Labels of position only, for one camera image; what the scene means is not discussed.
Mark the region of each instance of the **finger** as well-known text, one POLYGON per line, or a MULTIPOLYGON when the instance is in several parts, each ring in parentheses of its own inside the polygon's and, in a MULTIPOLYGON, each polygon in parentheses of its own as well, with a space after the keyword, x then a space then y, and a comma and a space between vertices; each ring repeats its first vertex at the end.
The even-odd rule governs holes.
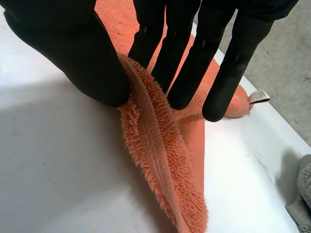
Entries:
POLYGON ((129 97, 129 79, 107 31, 93 11, 95 1, 76 2, 85 3, 84 7, 73 5, 70 0, 27 3, 22 11, 19 4, 10 4, 8 9, 14 16, 6 10, 7 22, 14 33, 52 61, 84 94, 108 106, 124 104, 129 97), (47 7, 52 3, 59 6, 47 7))
POLYGON ((223 1, 202 2, 196 38, 168 94, 168 101, 176 110, 189 105, 219 47, 225 27, 232 18, 235 6, 224 8, 223 5, 223 1))
POLYGON ((164 0, 134 0, 139 31, 134 36, 128 56, 144 68, 160 43, 164 27, 164 0))
POLYGON ((200 0, 168 0, 166 23, 168 31, 156 60, 152 75, 166 93, 173 81, 189 42, 192 23, 200 0))
POLYGON ((224 117, 257 45, 268 35, 272 24, 273 21, 238 12, 224 61, 203 105, 206 120, 216 122, 224 117))

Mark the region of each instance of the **white table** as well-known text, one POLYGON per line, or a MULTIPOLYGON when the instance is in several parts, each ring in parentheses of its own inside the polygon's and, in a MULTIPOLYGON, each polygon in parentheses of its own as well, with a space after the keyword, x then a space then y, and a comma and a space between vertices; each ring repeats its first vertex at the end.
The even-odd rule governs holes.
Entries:
MULTIPOLYGON (((77 91, 3 15, 0 51, 1 232, 174 232, 127 154, 117 111, 77 91)), ((206 122, 208 233, 298 232, 284 205, 306 153, 268 103, 206 122)))

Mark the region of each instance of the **folded towel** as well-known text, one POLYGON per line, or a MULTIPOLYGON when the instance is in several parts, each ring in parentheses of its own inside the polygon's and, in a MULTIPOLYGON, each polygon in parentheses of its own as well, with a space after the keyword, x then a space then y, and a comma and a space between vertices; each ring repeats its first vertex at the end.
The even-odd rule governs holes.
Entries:
POLYGON ((300 162, 298 197, 286 206, 287 211, 297 223, 301 233, 311 233, 311 155, 305 155, 300 162))
MULTIPOLYGON (((219 65, 212 61, 186 109, 171 109, 166 96, 150 75, 160 46, 147 70, 125 56, 138 29, 132 1, 98 0, 95 7, 131 78, 130 99, 120 107, 123 137, 134 162, 141 167, 160 206, 178 231, 204 233, 207 228, 203 187, 205 120, 201 110, 219 65)), ((193 41, 192 36, 181 65, 193 41)), ((239 86, 237 91, 244 90, 239 86)), ((242 96, 246 99, 245 106, 236 94, 233 104, 230 104, 235 117, 238 117, 237 113, 248 112, 247 95, 245 93, 242 96)))

